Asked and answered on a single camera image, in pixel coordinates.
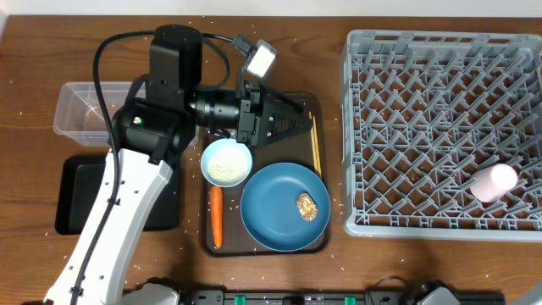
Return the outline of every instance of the chopsticks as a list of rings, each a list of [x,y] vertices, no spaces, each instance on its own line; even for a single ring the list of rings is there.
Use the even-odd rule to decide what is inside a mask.
[[[312,119],[312,129],[311,129],[311,142],[312,142],[312,161],[314,162],[314,170],[316,175],[322,179],[322,168],[320,166],[320,149],[318,146],[318,132],[316,131],[316,117],[312,116],[309,112],[308,117]]]

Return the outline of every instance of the gray dish rack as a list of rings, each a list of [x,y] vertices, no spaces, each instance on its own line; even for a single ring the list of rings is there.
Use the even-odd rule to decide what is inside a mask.
[[[542,241],[542,39],[353,30],[340,65],[345,231]],[[510,164],[497,202],[472,174]]]

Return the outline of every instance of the white wall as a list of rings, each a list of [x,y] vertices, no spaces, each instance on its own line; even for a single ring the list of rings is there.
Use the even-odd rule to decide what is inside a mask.
[[[542,17],[542,0],[0,0],[8,14]]]

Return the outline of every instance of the wooden table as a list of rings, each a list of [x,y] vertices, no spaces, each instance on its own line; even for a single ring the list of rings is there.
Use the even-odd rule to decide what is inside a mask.
[[[231,290],[363,290],[387,275],[422,281],[434,277],[463,290],[501,290],[520,297],[542,278],[542,245],[354,238],[340,215],[339,56],[354,29],[475,31],[542,34],[540,19],[253,18],[13,16],[0,45],[0,304],[42,299],[74,249],[78,236],[55,232],[61,169],[66,158],[104,148],[81,147],[53,132],[62,84],[90,81],[98,44],[124,31],[191,25],[201,31],[270,42],[279,57],[268,81],[281,90],[307,91],[322,103],[329,193],[333,201],[329,246],[321,253],[254,258],[211,258],[200,248],[198,162],[201,144],[186,151],[181,225],[143,233],[127,288],[153,276],[189,287]],[[102,80],[133,80],[148,70],[150,38],[111,45]],[[232,67],[241,56],[225,47]],[[204,83],[222,79],[220,59],[204,53]]]

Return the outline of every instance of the carrot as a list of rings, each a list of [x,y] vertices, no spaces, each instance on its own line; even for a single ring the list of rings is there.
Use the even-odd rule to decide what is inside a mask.
[[[222,246],[224,224],[224,197],[219,186],[211,187],[211,226],[213,227],[214,245]]]

